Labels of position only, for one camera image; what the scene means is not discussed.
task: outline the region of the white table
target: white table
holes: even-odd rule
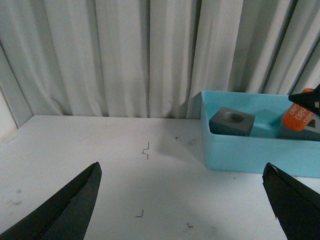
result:
[[[199,120],[40,115],[0,144],[0,233],[94,162],[86,240],[286,240],[261,174],[205,167]]]

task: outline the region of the curtain fold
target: curtain fold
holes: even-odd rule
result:
[[[289,94],[308,64],[320,36],[320,1],[298,1],[265,87],[266,94]]]
[[[18,126],[199,118],[203,90],[316,87],[319,39],[317,0],[3,0],[0,87]]]
[[[289,0],[244,0],[228,91],[261,93],[294,9]]]
[[[71,114],[43,1],[1,1],[0,40],[33,114]]]
[[[71,115],[108,115],[93,1],[44,1]]]
[[[151,0],[150,117],[185,118],[199,1]]]
[[[200,117],[200,91],[228,89],[242,6],[242,0],[202,1],[188,118]]]
[[[109,116],[149,116],[147,0],[97,0],[96,13]]]

